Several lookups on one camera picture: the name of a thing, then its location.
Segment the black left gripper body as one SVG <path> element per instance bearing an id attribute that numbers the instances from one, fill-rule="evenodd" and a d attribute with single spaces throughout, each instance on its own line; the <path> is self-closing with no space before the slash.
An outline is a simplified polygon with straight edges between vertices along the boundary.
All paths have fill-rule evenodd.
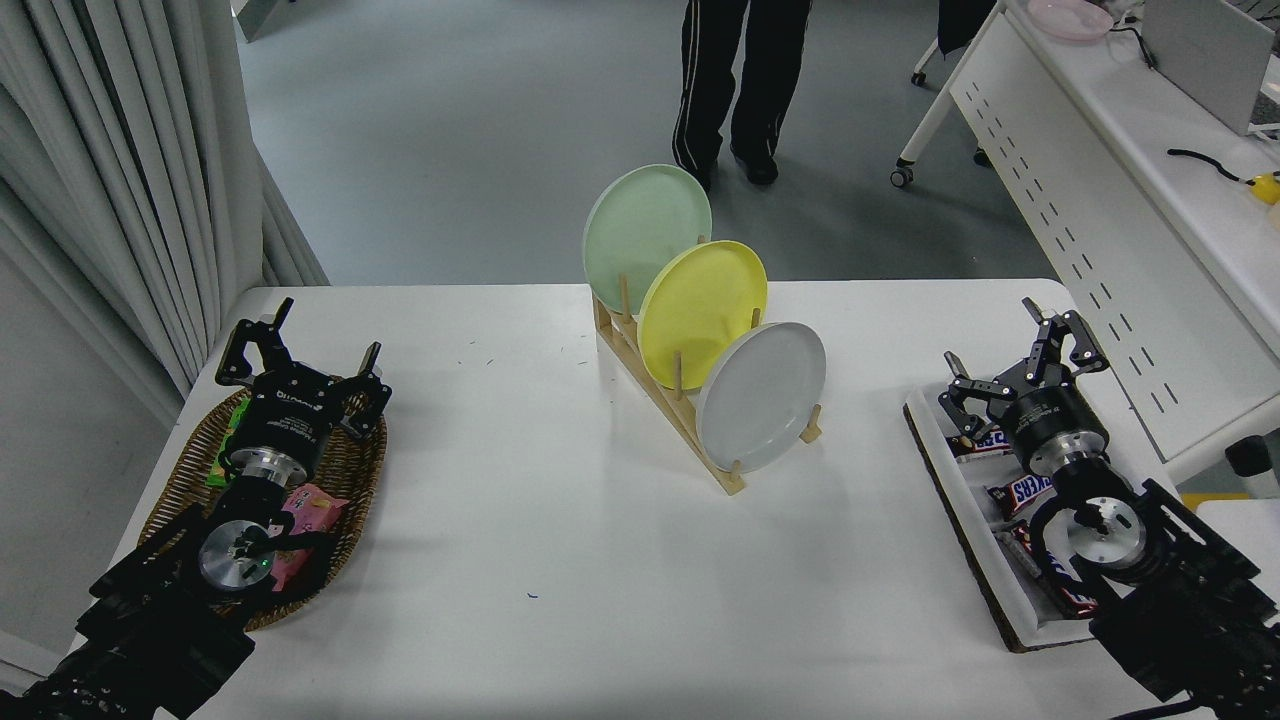
<path id="1" fill-rule="evenodd" d="M 252 452 L 274 452 L 303 469 L 315 469 L 342 410 L 337 380 L 306 365 L 264 372 L 233 433 L 233 468 L 247 466 Z"/>

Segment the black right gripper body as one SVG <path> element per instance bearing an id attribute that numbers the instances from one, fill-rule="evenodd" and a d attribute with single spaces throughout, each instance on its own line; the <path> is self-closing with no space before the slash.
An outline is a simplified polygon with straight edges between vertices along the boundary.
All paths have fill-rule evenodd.
<path id="1" fill-rule="evenodd" d="M 1074 386 L 1034 389 L 1004 414 L 1004 430 L 1023 466 L 1066 466 L 1103 457 L 1108 433 Z"/>

